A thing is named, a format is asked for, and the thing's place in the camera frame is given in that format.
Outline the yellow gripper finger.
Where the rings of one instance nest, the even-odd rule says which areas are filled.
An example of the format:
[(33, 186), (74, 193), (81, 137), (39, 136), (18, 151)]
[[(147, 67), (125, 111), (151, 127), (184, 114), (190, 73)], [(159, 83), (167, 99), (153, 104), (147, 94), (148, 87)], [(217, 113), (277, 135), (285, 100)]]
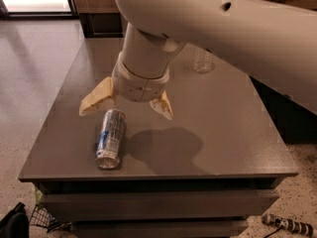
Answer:
[(171, 120), (173, 118), (171, 104), (166, 92), (164, 92), (160, 97), (152, 100), (150, 102), (150, 106), (155, 112), (162, 115), (167, 120)]
[(80, 103), (79, 115), (88, 116), (116, 106), (116, 94), (110, 76), (104, 78)]

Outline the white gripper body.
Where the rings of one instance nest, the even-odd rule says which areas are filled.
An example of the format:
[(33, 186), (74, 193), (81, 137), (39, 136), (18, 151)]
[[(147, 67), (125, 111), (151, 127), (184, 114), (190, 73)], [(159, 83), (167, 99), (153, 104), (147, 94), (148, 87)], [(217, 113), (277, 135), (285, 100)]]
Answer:
[(112, 82), (115, 92), (134, 102), (150, 102), (160, 98), (169, 81), (169, 71), (159, 78), (142, 78), (133, 74), (124, 64), (123, 55), (119, 54), (112, 71)]

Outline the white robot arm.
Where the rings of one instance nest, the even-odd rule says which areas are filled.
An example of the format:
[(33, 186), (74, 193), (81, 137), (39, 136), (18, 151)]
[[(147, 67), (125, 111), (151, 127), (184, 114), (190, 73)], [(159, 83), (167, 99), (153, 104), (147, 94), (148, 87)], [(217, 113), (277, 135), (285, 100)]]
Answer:
[(317, 13), (263, 0), (115, 0), (127, 20), (111, 76), (80, 103), (82, 116), (122, 96), (167, 119), (169, 64), (191, 44), (317, 112)]

